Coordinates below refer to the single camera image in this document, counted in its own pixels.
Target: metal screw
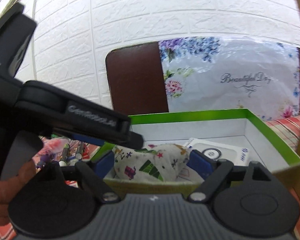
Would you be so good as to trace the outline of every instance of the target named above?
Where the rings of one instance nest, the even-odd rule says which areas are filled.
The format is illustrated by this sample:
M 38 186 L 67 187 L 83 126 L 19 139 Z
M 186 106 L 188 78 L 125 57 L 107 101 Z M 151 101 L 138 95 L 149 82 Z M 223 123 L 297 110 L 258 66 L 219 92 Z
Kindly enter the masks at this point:
M 206 195 L 202 192 L 194 192 L 190 194 L 190 199 L 193 201 L 202 201 L 206 199 Z
M 102 198 L 104 201 L 112 202 L 118 200 L 119 197 L 114 192 L 107 192 L 103 194 Z

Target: human hand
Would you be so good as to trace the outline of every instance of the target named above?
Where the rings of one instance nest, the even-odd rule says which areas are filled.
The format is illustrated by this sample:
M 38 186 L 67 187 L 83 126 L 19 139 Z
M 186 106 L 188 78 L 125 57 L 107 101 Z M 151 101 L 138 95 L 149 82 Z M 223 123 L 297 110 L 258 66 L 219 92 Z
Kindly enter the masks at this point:
M 18 175 L 0 181 L 0 226 L 4 226 L 10 222 L 8 218 L 8 204 L 21 188 L 36 174 L 33 160 L 23 164 Z

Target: gray ribbed base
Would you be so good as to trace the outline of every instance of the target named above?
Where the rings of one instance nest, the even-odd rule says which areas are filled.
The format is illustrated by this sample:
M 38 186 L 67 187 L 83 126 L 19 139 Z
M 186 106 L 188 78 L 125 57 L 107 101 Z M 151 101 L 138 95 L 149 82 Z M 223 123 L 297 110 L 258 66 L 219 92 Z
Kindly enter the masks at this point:
M 16 240 L 26 239 L 31 238 L 21 235 L 16 238 Z M 181 194 L 128 194 L 118 204 L 102 206 L 98 215 L 82 230 L 60 239 L 242 240 L 252 238 L 240 236 L 224 228 L 213 219 L 205 205 L 189 203 Z M 271 240 L 293 239 L 295 238 L 290 234 L 271 238 Z

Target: red plaid fabric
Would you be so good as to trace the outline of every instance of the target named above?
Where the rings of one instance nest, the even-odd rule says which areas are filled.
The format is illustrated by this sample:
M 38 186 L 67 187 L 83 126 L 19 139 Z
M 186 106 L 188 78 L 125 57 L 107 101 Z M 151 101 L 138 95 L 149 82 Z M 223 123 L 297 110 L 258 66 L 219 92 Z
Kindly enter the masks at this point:
M 294 151 L 297 149 L 300 138 L 300 115 L 296 117 L 266 121 L 265 123 Z
M 11 240 L 16 236 L 11 224 L 0 227 L 0 240 Z

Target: white cable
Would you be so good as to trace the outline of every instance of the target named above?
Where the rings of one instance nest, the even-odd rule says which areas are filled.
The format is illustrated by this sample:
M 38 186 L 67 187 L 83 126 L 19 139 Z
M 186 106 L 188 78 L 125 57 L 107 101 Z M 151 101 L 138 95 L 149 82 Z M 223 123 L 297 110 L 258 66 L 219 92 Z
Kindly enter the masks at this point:
M 32 19 L 33 20 L 34 20 L 34 15 L 35 15 L 36 3 L 37 3 L 37 0 L 33 0 L 33 6 L 32 6 Z M 33 69 L 34 80 L 37 80 L 37 72 L 35 70 L 35 58 L 34 58 L 34 36 L 32 36 L 32 39 L 31 39 L 31 58 L 32 58 L 32 69 Z

